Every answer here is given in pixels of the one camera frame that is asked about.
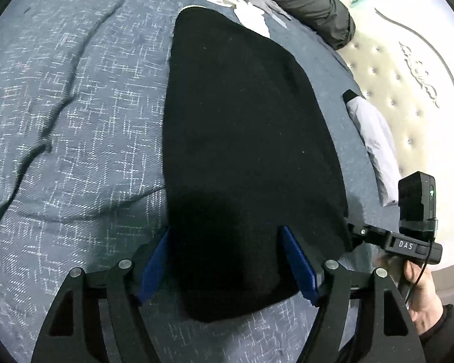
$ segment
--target tufted upholstery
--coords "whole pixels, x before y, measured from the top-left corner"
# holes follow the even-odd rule
[[[417,35],[352,8],[357,30],[338,52],[363,96],[384,115],[402,177],[436,178],[438,241],[454,236],[454,86],[436,53]]]

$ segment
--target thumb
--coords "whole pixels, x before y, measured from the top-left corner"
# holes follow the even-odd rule
[[[422,271],[421,267],[416,265],[415,263],[411,261],[405,262],[404,266],[404,274],[405,278],[410,281],[411,283],[415,283],[417,281],[417,278],[419,278],[419,274]],[[424,274],[419,280],[419,283],[417,284],[417,288],[420,289],[427,289],[427,287],[430,286],[432,281],[432,274],[430,270],[426,267],[424,270]]]

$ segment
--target black cable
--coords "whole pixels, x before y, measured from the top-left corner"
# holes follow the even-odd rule
[[[429,258],[430,258],[430,253],[432,251],[432,245],[433,244],[434,244],[434,239],[430,239],[430,242],[429,242],[429,253],[427,254],[426,260],[424,261],[424,265],[422,266],[422,270],[421,270],[419,276],[417,277],[417,280],[410,287],[410,291],[407,294],[407,298],[405,299],[405,305],[407,305],[407,303],[410,302],[410,298],[412,297],[412,293],[413,293],[415,287],[417,286],[417,284],[419,283],[420,279],[422,278],[422,275],[424,274],[424,271],[426,270],[427,263],[429,262]]]

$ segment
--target blue bedspread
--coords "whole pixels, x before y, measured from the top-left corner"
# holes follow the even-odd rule
[[[174,21],[204,0],[13,0],[0,18],[0,338],[29,362],[67,272],[131,257],[165,223],[163,101]],[[341,94],[345,64],[297,20],[271,39],[308,75],[338,152],[350,218],[395,228]],[[359,247],[350,267],[370,270]],[[186,318],[168,283],[143,308],[163,362],[294,361],[316,309],[299,294],[249,317]],[[350,310],[346,337],[354,329]],[[110,329],[111,361],[120,361]]]

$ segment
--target silver screw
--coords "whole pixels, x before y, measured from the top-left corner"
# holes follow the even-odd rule
[[[384,268],[378,268],[377,270],[375,270],[375,273],[381,278],[388,276],[387,270],[385,270]]]
[[[131,261],[129,259],[123,259],[117,264],[120,269],[128,269],[131,267]]]
[[[328,269],[331,269],[331,270],[335,270],[338,268],[338,262],[337,261],[333,261],[333,259],[328,259],[325,263],[326,267]]]
[[[71,271],[69,272],[69,276],[76,278],[76,277],[80,276],[81,273],[82,273],[81,268],[74,268],[74,269],[71,269]]]

